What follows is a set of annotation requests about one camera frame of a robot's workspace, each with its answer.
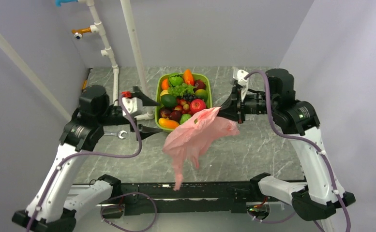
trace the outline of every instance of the metal wrench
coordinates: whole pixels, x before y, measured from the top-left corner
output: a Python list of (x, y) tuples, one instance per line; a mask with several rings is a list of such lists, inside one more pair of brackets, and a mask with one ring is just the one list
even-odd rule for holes
[(105, 132), (104, 133), (104, 135), (115, 136), (115, 137), (118, 137), (119, 139), (126, 139), (125, 137), (122, 136), (122, 134), (128, 134), (128, 132), (121, 130), (119, 132)]

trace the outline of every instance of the avocado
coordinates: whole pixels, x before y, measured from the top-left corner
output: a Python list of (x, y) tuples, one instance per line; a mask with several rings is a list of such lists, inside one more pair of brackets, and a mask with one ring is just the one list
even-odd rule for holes
[(176, 97), (170, 94), (164, 94), (161, 97), (162, 104), (167, 108), (174, 108), (178, 105), (178, 101), (176, 101)]

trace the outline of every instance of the black metal frame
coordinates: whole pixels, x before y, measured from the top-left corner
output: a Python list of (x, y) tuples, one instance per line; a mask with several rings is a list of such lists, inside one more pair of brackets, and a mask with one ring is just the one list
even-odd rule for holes
[[(306, 182), (306, 180), (289, 180), (288, 182)], [(246, 213), (247, 203), (262, 202), (264, 195), (252, 188), (249, 181), (225, 182), (185, 182), (180, 190), (174, 191), (175, 183), (122, 183), (123, 193), (142, 192), (153, 198), (158, 213), (188, 213), (230, 211)], [(269, 202), (279, 200), (269, 197)], [(125, 215), (154, 213), (152, 203), (146, 197), (125, 198)], [(120, 218), (122, 214), (109, 212), (110, 218)]]

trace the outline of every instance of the pipe fitting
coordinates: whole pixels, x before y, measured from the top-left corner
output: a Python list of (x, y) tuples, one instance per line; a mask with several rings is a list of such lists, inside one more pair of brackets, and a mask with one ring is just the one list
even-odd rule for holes
[(82, 28), (82, 29), (78, 29), (78, 30), (72, 29), (71, 33), (74, 35), (74, 37), (77, 40), (79, 40), (79, 39), (82, 38), (82, 36), (83, 36), (84, 33), (92, 33), (92, 30), (91, 30), (90, 27), (88, 27), (88, 28)]
[(94, 25), (98, 29), (98, 34), (100, 36), (104, 36), (105, 35), (105, 28), (102, 25), (102, 22), (100, 21), (99, 23), (95, 23)]
[(99, 32), (99, 29), (98, 29), (98, 27), (96, 25), (91, 25), (90, 28), (91, 28), (91, 32), (92, 33)]
[(108, 56), (109, 58), (113, 58), (114, 51), (112, 51), (112, 47), (109, 47), (109, 48), (101, 50), (101, 55), (104, 57)]
[(107, 57), (107, 56), (108, 56), (108, 52), (107, 52), (105, 49), (102, 49), (102, 50), (101, 50), (101, 55), (102, 55), (103, 57)]

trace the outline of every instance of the carrot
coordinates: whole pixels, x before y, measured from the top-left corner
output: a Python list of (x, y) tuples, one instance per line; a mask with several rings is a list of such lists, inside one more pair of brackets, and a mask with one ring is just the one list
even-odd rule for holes
[(161, 83), (162, 90), (167, 90), (169, 88), (168, 79), (165, 79)]
[(192, 73), (189, 69), (185, 70), (182, 78), (185, 84), (195, 86), (194, 76), (192, 76)]

